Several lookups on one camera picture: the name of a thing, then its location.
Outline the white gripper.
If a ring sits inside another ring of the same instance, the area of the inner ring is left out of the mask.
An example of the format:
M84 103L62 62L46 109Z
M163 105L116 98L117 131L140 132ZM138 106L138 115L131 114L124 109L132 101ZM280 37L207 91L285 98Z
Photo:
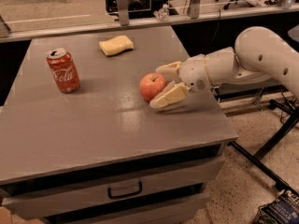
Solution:
M189 90L199 92L212 88L203 54L191 57L184 63L176 61L161 65L155 71L165 77L180 78L182 82L171 81L162 92L157 94L149 102L149 106L154 109L160 109L184 100L188 96Z

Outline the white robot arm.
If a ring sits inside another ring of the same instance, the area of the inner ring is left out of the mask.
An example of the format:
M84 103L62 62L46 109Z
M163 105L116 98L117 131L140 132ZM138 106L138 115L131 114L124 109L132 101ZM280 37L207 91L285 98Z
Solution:
M299 52L261 26L242 31L233 47L162 65L156 72L171 82L149 102L155 109L178 103L191 91L211 90L223 84L253 84L269 78L299 96Z

